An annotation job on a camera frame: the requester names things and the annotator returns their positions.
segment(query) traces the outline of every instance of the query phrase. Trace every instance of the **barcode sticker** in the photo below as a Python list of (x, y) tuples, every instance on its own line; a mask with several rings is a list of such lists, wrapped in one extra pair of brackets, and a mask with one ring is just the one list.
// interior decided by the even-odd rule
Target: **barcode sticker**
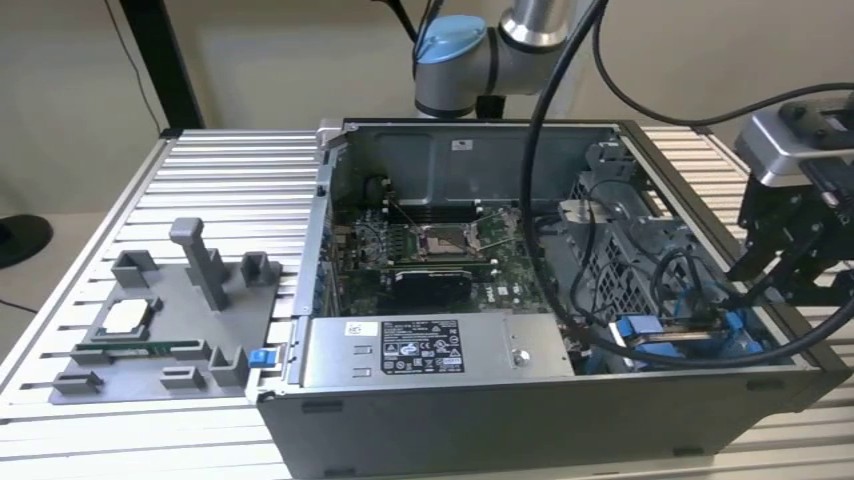
[(374, 337), (378, 335), (377, 322), (346, 322), (344, 335), (348, 337)]

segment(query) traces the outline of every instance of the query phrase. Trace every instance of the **blue latch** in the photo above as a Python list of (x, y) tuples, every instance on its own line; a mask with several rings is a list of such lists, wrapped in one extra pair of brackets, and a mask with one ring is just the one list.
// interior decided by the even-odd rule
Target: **blue latch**
[(276, 351), (258, 348), (249, 353), (249, 368), (272, 368), (276, 366)]

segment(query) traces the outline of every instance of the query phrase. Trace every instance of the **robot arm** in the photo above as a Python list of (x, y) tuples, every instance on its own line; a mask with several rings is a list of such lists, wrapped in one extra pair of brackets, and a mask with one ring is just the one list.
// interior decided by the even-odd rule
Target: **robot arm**
[(568, 12), (569, 0), (516, 0), (497, 27), (478, 17), (437, 18), (416, 52), (418, 112), (458, 118), (478, 95), (536, 93), (565, 41)]

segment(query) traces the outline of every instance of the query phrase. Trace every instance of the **slotted aluminum rail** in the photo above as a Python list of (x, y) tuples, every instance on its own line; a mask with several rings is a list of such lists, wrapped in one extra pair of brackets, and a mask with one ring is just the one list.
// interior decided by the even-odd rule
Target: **slotted aluminum rail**
[[(735, 237), (743, 238), (735, 218), (747, 172), (735, 155), (712, 136), (688, 129), (644, 130)], [(180, 249), (168, 241), (177, 216), (204, 219), (205, 242), (225, 260), (264, 250), (282, 263), (266, 341), (274, 345), (286, 339), (314, 151), (314, 132), (186, 131), (158, 142), (0, 367), (0, 478), (289, 478), (245, 398), (53, 406), (47, 382), (67, 364), (54, 354), (82, 339), (106, 298), (109, 264), (118, 252), (142, 248), (158, 262), (180, 261)], [(829, 309), (800, 310), (815, 323)], [(854, 325), (831, 343), (854, 364)], [(253, 371), (252, 385), (265, 381), (260, 377)], [(854, 478), (852, 387), (848, 380), (807, 411), (764, 419), (713, 458), (445, 478)], [(641, 441), (653, 432), (627, 434)]]

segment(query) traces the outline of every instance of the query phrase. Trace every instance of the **wire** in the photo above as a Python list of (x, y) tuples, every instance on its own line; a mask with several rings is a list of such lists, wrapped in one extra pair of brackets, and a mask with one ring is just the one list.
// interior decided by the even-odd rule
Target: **wire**
[(438, 16), (444, 0), (429, 0), (424, 5), (424, 13), (421, 14), (421, 20), (417, 23), (417, 37), (412, 44), (412, 78), (414, 78), (414, 70), (417, 67), (417, 58), (420, 56), (420, 49), (424, 43), (424, 37), (426, 36), (426, 30), (432, 25), (433, 20)]
[[(725, 287), (725, 285), (720, 284), (719, 282), (703, 282), (703, 285), (707, 285), (709, 287), (713, 287), (716, 289), (719, 289), (723, 293), (725, 293), (727, 295), (729, 294), (731, 290)], [(681, 290), (679, 292), (679, 295), (676, 296), (676, 303), (672, 307), (672, 316), (675, 317), (676, 315), (679, 315), (679, 310), (681, 310), (681, 302), (684, 300), (684, 297), (687, 296), (688, 293), (691, 293), (693, 291), (693, 287), (692, 286), (687, 286), (684, 288), (684, 290)]]
[(655, 302), (655, 307), (657, 308), (657, 314), (660, 315), (664, 311), (664, 299), (661, 295), (661, 281), (664, 278), (664, 271), (669, 264), (679, 258), (684, 258), (685, 263), (688, 265), (688, 272), (691, 275), (691, 282), (693, 283), (693, 289), (699, 292), (700, 298), (703, 295), (703, 287), (701, 282), (699, 280), (699, 273), (696, 271), (696, 265), (693, 264), (693, 259), (691, 253), (683, 248), (673, 248), (667, 254), (661, 257), (660, 261), (655, 265), (655, 270), (652, 270), (652, 279), (649, 282), (649, 295), (652, 297), (652, 301)]
[[(567, 72), (575, 54), (577, 53), (577, 49), (580, 44), (592, 28), (592, 24), (596, 23), (596, 20), (601, 13), (604, 12), (604, 7), (607, 6), (607, 0), (593, 0), (589, 4), (589, 7), (584, 11), (584, 14), (577, 22), (577, 26), (563, 46), (563, 50), (557, 56), (557, 61), (554, 63), (554, 67), (542, 86), (541, 93), (536, 100), (536, 106), (533, 107), (533, 112), (530, 114), (530, 122), (528, 125), (526, 135), (522, 144), (522, 157), (521, 157), (521, 167), (520, 167), (520, 185), (518, 185), (518, 206), (521, 211), (521, 228), (522, 228), (522, 239), (524, 239), (524, 247), (528, 253), (528, 260), (530, 262), (530, 268), (533, 270), (533, 278), (536, 279), (536, 283), (540, 287), (542, 298), (550, 307), (550, 310), (557, 317), (557, 320), (563, 323), (565, 327), (567, 334), (572, 340), (580, 343), (585, 343), (589, 345), (595, 345), (601, 350), (619, 355), (625, 358), (631, 358), (632, 360), (637, 360), (645, 363), (652, 363), (656, 365), (677, 367), (677, 368), (735, 368), (735, 367), (747, 367), (752, 365), (759, 365), (767, 362), (771, 362), (779, 358), (789, 357), (811, 346), (813, 346), (817, 342), (824, 340), (832, 333), (835, 333), (847, 323), (847, 321), (854, 317), (854, 299), (851, 299), (831, 315), (829, 317), (815, 327), (812, 328), (801, 337), (792, 340), (791, 342), (780, 345), (776, 348), (769, 350), (764, 350), (759, 353), (751, 353), (748, 355), (741, 355), (731, 358), (720, 358), (713, 360), (696, 360), (696, 359), (685, 359), (677, 357), (668, 357), (664, 355), (653, 355), (641, 351), (632, 350), (629, 348), (621, 347), (615, 343), (607, 341), (600, 338), (597, 335), (592, 334), (585, 328), (583, 328), (577, 322), (572, 319), (572, 315), (564, 308), (560, 299), (557, 298), (557, 294), (546, 288), (549, 279), (545, 266), (540, 259), (536, 257), (536, 234), (533, 230), (533, 210), (530, 208), (530, 187), (532, 187), (532, 179), (533, 179), (533, 159), (536, 157), (536, 147), (540, 137), (540, 132), (542, 129), (542, 123), (545, 121), (545, 115), (548, 113), (548, 105), (550, 104), (550, 100), (553, 99), (557, 86), (563, 79), (563, 76)], [(593, 218), (592, 218), (592, 207), (588, 206), (589, 210), (589, 220), (591, 227), (595, 227)], [(595, 238), (595, 229), (591, 228), (588, 232), (588, 239)], [(584, 254), (584, 264), (581, 268), (585, 268), (585, 265), (589, 263), (589, 254), (592, 251), (592, 242), (587, 242), (587, 252)], [(583, 315), (587, 321), (597, 322), (595, 315), (592, 315), (588, 311), (579, 308), (572, 295), (569, 295), (569, 301), (572, 303), (572, 307), (575, 310)]]
[(808, 87), (796, 88), (788, 92), (783, 92), (777, 95), (773, 95), (771, 98), (757, 101), (756, 103), (751, 103), (749, 105), (732, 110), (731, 112), (723, 113), (713, 117), (700, 118), (696, 120), (688, 120), (683, 118), (669, 117), (661, 113), (657, 113), (655, 110), (648, 107), (640, 105), (629, 96), (623, 92), (623, 90), (616, 86), (613, 82), (613, 78), (608, 73), (604, 62), (601, 61), (601, 19), (604, 15), (599, 17), (596, 23), (592, 28), (592, 58), (596, 64), (596, 70), (599, 71), (599, 75), (601, 76), (601, 80), (607, 85), (608, 89), (616, 95), (616, 97), (623, 101), (625, 105), (628, 105), (632, 110), (641, 113), (647, 117), (659, 122), (669, 123), (672, 125), (680, 125), (683, 127), (705, 127), (708, 125), (715, 125), (717, 123), (725, 122), (727, 120), (732, 120), (741, 115), (745, 115), (756, 110), (760, 110), (771, 105), (784, 102), (787, 100), (792, 100), (804, 95), (809, 95), (812, 93), (820, 92), (833, 92), (839, 90), (854, 90), (854, 83), (847, 82), (836, 82), (836, 83), (821, 83), (817, 85), (811, 85)]
[(417, 32), (414, 32), (414, 27), (412, 26), (412, 20), (409, 20), (409, 15), (405, 13), (405, 8), (402, 7), (400, 0), (377, 0), (377, 1), (382, 2), (388, 6), (388, 8), (390, 8), (390, 11), (394, 12), (397, 20), (400, 21), (400, 26), (402, 27), (402, 30), (405, 30), (405, 35), (406, 37), (409, 37), (409, 40), (414, 42), (414, 39), (417, 37)]
[(150, 120), (154, 122), (154, 128), (157, 129), (157, 135), (162, 131), (160, 127), (160, 122), (157, 121), (157, 116), (154, 115), (154, 111), (150, 108), (150, 103), (148, 102), (148, 95), (145, 95), (145, 87), (142, 86), (142, 76), (138, 73), (138, 67), (136, 66), (136, 62), (133, 62), (133, 57), (130, 56), (130, 52), (127, 50), (127, 46), (123, 43), (123, 37), (121, 36), (121, 29), (118, 28), (118, 23), (115, 22), (115, 16), (111, 13), (111, 7), (109, 6), (109, 0), (103, 0), (103, 6), (106, 7), (106, 13), (109, 14), (109, 21), (111, 22), (111, 28), (115, 31), (115, 36), (118, 37), (118, 43), (121, 44), (121, 50), (123, 51), (123, 56), (130, 63), (130, 68), (133, 68), (133, 74), (136, 75), (136, 85), (138, 86), (138, 93), (142, 96), (142, 103), (145, 103), (145, 109), (148, 110), (148, 115), (150, 115)]
[(1, 298), (0, 298), (0, 305), (5, 305), (6, 307), (17, 308), (18, 310), (22, 310), (22, 311), (29, 312), (31, 314), (38, 313), (38, 310), (35, 310), (34, 308), (29, 308), (29, 307), (25, 307), (23, 305), (18, 305), (14, 302), (6, 302)]

